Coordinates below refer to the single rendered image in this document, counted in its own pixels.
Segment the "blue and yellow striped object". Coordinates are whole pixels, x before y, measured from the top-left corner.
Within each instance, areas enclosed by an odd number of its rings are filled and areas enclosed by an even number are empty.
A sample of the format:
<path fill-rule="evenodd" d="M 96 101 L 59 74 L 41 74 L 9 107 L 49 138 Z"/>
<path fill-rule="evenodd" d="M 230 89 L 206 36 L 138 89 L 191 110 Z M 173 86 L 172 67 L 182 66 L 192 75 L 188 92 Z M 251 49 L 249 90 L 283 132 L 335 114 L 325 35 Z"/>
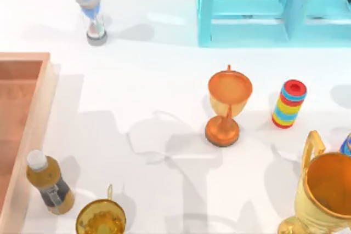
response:
<path fill-rule="evenodd" d="M 351 156 L 351 133 L 347 135 L 345 141 L 339 148 L 339 153 Z"/>

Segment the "orange bronze trophy cup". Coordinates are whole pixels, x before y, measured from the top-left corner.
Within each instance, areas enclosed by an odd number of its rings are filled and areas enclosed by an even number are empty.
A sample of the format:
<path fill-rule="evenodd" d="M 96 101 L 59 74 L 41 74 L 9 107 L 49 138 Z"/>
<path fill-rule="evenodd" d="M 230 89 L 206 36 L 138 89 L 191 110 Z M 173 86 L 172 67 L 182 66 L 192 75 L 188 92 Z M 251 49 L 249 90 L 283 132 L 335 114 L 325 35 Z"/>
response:
<path fill-rule="evenodd" d="M 217 147 L 234 144 L 240 128 L 234 117 L 239 115 L 250 98 L 253 88 L 248 77 L 231 69 L 215 73 L 208 81 L 211 108 L 216 114 L 205 127 L 207 140 Z"/>

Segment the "small gold trophy cup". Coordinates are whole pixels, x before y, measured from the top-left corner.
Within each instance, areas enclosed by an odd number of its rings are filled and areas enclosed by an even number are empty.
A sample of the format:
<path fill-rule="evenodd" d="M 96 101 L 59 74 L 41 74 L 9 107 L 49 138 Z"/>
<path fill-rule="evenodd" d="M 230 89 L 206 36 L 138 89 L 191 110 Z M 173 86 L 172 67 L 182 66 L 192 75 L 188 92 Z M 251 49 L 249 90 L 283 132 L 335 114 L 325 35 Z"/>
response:
<path fill-rule="evenodd" d="M 112 199 L 113 188 L 107 188 L 107 198 L 88 203 L 78 214 L 75 223 L 76 234 L 124 234 L 126 214 Z"/>

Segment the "blue sand hourglass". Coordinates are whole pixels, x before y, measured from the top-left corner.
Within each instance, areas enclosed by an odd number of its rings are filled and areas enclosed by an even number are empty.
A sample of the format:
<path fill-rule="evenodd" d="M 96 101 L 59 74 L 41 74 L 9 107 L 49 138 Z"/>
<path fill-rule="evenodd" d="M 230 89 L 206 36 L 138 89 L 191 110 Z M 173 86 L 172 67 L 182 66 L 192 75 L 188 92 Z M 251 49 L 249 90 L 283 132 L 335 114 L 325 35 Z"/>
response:
<path fill-rule="evenodd" d="M 101 0 L 75 0 L 85 17 L 87 42 L 91 46 L 101 46 L 107 41 L 107 31 L 100 14 Z"/>

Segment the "striped stack of coloured rings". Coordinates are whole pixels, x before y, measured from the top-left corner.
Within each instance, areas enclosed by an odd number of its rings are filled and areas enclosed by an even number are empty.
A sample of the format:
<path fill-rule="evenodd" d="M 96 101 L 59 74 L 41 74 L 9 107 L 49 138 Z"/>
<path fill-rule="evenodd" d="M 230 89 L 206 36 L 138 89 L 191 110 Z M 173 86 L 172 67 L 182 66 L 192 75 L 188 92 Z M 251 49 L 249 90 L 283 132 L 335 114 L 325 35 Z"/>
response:
<path fill-rule="evenodd" d="M 273 123 L 281 128 L 291 127 L 300 111 L 303 101 L 307 95 L 307 87 L 296 79 L 286 81 L 280 91 L 272 113 Z"/>

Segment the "light blue rack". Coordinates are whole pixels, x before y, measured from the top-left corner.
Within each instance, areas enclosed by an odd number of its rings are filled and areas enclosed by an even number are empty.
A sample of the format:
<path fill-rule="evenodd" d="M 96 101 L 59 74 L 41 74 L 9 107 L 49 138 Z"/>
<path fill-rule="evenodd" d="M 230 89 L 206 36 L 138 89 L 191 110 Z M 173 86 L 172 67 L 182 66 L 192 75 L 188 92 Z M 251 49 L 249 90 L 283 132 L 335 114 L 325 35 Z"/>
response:
<path fill-rule="evenodd" d="M 351 47 L 351 0 L 196 0 L 202 47 Z"/>

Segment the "amber bottle with white cap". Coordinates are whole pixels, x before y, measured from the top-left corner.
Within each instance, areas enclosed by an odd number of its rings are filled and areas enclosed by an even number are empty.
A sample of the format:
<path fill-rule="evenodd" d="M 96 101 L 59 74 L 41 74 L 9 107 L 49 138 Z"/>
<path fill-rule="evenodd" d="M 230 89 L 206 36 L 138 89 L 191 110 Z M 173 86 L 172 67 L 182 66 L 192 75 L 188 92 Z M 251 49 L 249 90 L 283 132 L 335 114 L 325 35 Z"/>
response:
<path fill-rule="evenodd" d="M 40 150 L 30 151 L 26 160 L 27 179 L 39 191 L 48 210 L 55 215 L 67 213 L 75 198 L 62 177 L 58 161 Z"/>

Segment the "salmon shallow box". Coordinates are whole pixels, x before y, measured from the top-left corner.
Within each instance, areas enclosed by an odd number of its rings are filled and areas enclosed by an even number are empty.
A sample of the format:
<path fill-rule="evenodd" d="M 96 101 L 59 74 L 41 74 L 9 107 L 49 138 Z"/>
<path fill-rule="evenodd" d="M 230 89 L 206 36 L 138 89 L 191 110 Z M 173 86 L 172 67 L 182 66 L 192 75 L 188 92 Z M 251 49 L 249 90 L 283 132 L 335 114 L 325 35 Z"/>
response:
<path fill-rule="evenodd" d="M 0 52 L 0 234 L 21 232 L 26 155 L 41 147 L 55 83 L 48 52 Z"/>

